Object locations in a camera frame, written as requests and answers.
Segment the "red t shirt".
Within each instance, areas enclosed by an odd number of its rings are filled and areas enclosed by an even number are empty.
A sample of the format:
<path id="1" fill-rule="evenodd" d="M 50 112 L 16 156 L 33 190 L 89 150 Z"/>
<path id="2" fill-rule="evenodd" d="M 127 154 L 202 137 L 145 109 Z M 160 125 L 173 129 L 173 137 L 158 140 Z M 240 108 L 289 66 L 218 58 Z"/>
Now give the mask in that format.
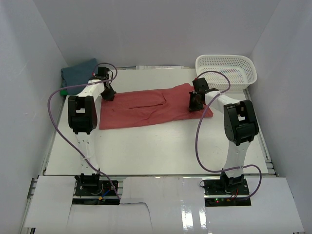
<path id="1" fill-rule="evenodd" d="M 169 89 L 115 94 L 113 101 L 101 102 L 100 130 L 141 127 L 175 120 L 201 118 L 203 110 L 190 112 L 193 87 L 184 83 Z"/>

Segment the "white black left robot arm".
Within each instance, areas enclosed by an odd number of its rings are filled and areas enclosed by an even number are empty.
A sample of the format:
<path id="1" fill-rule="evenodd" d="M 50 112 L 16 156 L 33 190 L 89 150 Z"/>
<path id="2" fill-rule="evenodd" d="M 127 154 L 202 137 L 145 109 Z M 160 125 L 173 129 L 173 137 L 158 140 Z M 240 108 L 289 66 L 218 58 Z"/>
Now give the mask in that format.
<path id="1" fill-rule="evenodd" d="M 115 91 L 110 85 L 113 72 L 107 67 L 99 67 L 97 73 L 89 79 L 88 85 L 74 96 L 68 97 L 68 123 L 83 153 L 82 173 L 75 176 L 81 188 L 98 195 L 103 191 L 103 182 L 99 179 L 99 167 L 94 147 L 95 129 L 98 125 L 96 100 L 101 98 L 112 101 Z"/>

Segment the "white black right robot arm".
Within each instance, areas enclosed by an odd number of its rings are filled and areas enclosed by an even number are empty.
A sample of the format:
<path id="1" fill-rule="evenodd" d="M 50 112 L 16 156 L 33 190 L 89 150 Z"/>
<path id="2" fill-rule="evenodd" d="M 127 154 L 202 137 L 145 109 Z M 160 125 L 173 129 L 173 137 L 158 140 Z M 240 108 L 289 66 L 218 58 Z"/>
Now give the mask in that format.
<path id="1" fill-rule="evenodd" d="M 210 89 L 205 78 L 193 81 L 189 110 L 200 111 L 213 106 L 224 117 L 224 132 L 229 141 L 226 163 L 221 169 L 219 189 L 225 194 L 232 194 L 243 183 L 243 167 L 247 149 L 259 133 L 254 107 L 250 100 L 237 100 L 216 88 Z"/>

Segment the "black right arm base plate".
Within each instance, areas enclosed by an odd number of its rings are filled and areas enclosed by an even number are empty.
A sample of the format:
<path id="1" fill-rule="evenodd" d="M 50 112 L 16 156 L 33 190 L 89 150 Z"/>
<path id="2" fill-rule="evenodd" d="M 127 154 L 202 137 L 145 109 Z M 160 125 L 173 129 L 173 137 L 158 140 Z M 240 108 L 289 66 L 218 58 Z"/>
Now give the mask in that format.
<path id="1" fill-rule="evenodd" d="M 204 189 L 206 207 L 238 207 L 251 206 L 251 199 L 246 179 L 234 189 L 225 190 L 220 185 L 220 180 L 202 180 L 199 184 Z"/>

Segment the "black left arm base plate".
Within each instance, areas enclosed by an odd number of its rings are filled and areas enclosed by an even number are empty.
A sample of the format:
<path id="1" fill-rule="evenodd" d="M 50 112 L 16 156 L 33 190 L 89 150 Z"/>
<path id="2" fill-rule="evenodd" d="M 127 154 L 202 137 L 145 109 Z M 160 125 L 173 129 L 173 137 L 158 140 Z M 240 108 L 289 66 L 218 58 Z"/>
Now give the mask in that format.
<path id="1" fill-rule="evenodd" d="M 112 184 L 107 180 L 100 180 L 99 186 L 83 186 L 76 182 L 73 205 L 119 205 L 120 201 L 116 196 Z"/>

